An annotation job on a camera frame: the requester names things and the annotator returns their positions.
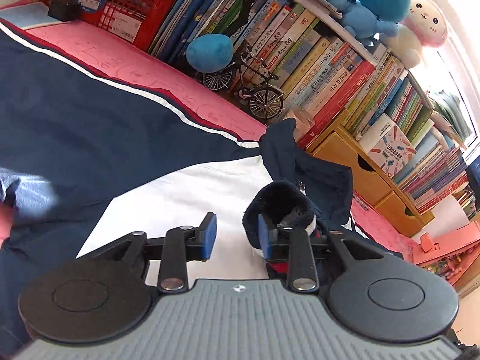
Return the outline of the clear plastic jar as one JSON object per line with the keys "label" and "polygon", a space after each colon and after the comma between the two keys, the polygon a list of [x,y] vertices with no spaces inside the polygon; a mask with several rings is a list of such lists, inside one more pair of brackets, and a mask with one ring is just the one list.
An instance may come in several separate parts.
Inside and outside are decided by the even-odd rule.
{"label": "clear plastic jar", "polygon": [[287,119],[295,120],[295,141],[300,140],[315,125],[312,116],[300,106],[290,108],[286,114],[286,117]]}

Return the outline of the pink triangular toy house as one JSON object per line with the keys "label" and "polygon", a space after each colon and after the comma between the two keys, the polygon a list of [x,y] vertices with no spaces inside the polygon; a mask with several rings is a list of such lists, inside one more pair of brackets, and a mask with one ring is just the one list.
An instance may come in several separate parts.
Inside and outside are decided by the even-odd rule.
{"label": "pink triangular toy house", "polygon": [[412,247],[412,263],[454,285],[479,257],[479,222],[473,221],[448,234],[420,237]]}

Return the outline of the white paper cup holder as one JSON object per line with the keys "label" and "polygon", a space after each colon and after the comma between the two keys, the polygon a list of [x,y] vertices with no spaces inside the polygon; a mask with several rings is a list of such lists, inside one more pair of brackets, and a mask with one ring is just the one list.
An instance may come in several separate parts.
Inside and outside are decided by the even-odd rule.
{"label": "white paper cup holder", "polygon": [[442,199],[432,210],[433,220],[428,222],[412,239],[419,243],[420,237],[428,233],[432,238],[448,234],[470,223],[460,203],[449,195]]}

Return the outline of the small black box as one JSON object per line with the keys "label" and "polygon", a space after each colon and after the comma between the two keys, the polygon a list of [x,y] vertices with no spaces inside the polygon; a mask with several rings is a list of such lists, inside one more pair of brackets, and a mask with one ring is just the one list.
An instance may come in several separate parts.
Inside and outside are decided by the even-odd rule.
{"label": "small black box", "polygon": [[60,22],[69,22],[80,18],[80,4],[72,0],[51,0],[47,15]]}

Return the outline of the stack of green-blue papers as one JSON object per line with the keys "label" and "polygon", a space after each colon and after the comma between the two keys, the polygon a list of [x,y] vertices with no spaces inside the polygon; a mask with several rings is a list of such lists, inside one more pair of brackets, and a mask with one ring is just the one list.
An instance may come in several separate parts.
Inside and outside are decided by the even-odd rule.
{"label": "stack of green-blue papers", "polygon": [[465,143],[473,134],[470,119],[464,111],[465,104],[458,96],[445,90],[431,93],[430,99],[433,108],[448,121],[459,139]]}

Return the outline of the row of blue thin books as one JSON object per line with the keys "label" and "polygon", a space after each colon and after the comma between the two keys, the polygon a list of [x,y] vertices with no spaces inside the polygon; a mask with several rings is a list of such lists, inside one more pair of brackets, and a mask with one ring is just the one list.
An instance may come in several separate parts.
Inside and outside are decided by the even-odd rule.
{"label": "row of blue thin books", "polygon": [[177,0],[151,42],[148,53],[165,63],[175,64],[185,55],[188,44],[202,35],[226,34],[236,42],[247,23],[237,28],[234,22],[240,18],[250,21],[266,1]]}

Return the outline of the white colourful card box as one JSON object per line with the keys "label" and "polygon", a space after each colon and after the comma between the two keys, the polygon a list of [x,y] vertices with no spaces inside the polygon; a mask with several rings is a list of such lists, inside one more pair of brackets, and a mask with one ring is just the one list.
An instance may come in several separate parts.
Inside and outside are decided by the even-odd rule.
{"label": "white colourful card box", "polygon": [[382,114],[360,138],[359,144],[368,157],[392,178],[413,158],[415,148],[399,126]]}

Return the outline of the large blue plush toy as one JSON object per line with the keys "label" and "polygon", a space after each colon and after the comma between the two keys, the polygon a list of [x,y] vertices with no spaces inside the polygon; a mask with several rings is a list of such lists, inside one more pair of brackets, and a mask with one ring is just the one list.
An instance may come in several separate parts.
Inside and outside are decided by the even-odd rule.
{"label": "large blue plush toy", "polygon": [[[232,61],[234,49],[230,36],[248,23],[256,0],[242,0],[238,18],[224,33],[197,37],[185,51],[187,63],[202,73],[218,72]],[[376,34],[394,37],[397,24],[407,17],[410,0],[326,0],[342,14],[341,25],[358,41],[368,44]]]}

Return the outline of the wooden drawer shelf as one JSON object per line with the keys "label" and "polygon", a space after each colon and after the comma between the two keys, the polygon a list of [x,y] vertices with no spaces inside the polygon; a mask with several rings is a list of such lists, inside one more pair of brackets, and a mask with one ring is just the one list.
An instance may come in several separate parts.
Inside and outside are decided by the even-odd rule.
{"label": "wooden drawer shelf", "polygon": [[411,199],[363,152],[342,125],[347,111],[339,113],[307,147],[310,155],[352,170],[353,189],[396,230],[412,237],[434,219],[432,211],[420,213]]}

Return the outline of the middle row of books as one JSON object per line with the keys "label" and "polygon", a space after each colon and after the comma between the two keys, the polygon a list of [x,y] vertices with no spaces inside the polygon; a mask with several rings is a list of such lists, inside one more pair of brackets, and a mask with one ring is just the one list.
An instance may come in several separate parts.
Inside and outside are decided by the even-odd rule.
{"label": "middle row of books", "polygon": [[[247,23],[236,42],[233,56],[249,46],[261,58],[250,66],[279,77],[273,84],[284,93],[279,116],[265,125],[287,118],[290,108],[301,107],[315,125],[317,135],[347,104],[374,72],[372,55],[341,26],[310,0],[267,0]],[[247,84],[261,78],[247,71]]]}

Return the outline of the pink desk mat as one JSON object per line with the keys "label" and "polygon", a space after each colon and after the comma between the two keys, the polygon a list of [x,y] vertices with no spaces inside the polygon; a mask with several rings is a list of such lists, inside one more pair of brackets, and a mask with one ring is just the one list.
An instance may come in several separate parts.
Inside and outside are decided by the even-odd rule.
{"label": "pink desk mat", "polygon": [[[22,0],[6,8],[30,4]],[[83,21],[24,30],[30,38],[83,63],[105,77],[132,86],[169,91],[194,116],[258,141],[266,127],[198,82],[131,46],[115,35]]]}

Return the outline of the white navy zip jacket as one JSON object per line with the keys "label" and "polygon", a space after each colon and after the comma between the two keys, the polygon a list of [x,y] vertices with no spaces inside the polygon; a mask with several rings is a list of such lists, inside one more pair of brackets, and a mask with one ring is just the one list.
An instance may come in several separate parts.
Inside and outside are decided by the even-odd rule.
{"label": "white navy zip jacket", "polygon": [[293,129],[244,140],[168,91],[110,78],[2,23],[1,202],[15,216],[1,245],[1,357],[29,342],[18,298],[31,281],[128,233],[161,237],[213,212],[211,258],[190,263],[190,278],[265,278],[242,218],[273,181],[303,191],[318,224],[367,241],[351,170],[303,152]]}

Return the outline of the miniature black bicycle model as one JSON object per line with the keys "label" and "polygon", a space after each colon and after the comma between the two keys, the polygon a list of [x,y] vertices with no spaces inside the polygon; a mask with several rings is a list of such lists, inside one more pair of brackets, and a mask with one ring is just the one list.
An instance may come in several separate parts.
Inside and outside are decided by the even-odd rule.
{"label": "miniature black bicycle model", "polygon": [[[259,62],[262,68],[266,63],[261,58],[253,55],[249,46],[240,55],[233,56],[231,62],[218,72],[205,72],[200,76],[201,84],[213,92],[227,90],[235,78],[239,78],[238,91],[235,93],[237,100],[246,103],[248,113],[262,122],[269,122],[279,116],[283,109],[284,93],[273,84],[279,77],[273,72],[261,72],[258,68],[250,66],[250,62]],[[247,84],[245,74],[253,72],[261,78],[258,84]]]}

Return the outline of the light blue notebook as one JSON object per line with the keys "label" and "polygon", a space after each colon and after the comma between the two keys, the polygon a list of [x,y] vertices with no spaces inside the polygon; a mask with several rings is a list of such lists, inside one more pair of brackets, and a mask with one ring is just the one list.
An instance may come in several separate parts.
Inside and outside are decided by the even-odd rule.
{"label": "light blue notebook", "polygon": [[48,16],[48,11],[44,3],[33,2],[1,9],[1,18],[23,30],[62,24],[60,20]]}

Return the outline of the pink white bunny plush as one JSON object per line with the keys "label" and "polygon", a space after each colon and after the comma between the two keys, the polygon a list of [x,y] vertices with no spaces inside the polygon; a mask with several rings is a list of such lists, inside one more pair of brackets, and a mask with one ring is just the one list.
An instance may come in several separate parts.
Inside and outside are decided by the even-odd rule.
{"label": "pink white bunny plush", "polygon": [[408,69],[423,59],[424,47],[438,48],[448,39],[448,23],[434,0],[411,0],[407,16],[397,25],[395,37],[381,34],[380,42]]}

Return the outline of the right shelf row of books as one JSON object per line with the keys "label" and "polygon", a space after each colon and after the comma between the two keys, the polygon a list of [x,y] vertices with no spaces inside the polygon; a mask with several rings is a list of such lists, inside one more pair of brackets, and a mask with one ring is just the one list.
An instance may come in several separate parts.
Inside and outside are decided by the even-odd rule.
{"label": "right shelf row of books", "polygon": [[416,154],[391,180],[423,213],[466,186],[464,143],[389,49],[373,57],[375,71],[349,100],[342,125],[358,142],[382,114],[399,126]]}

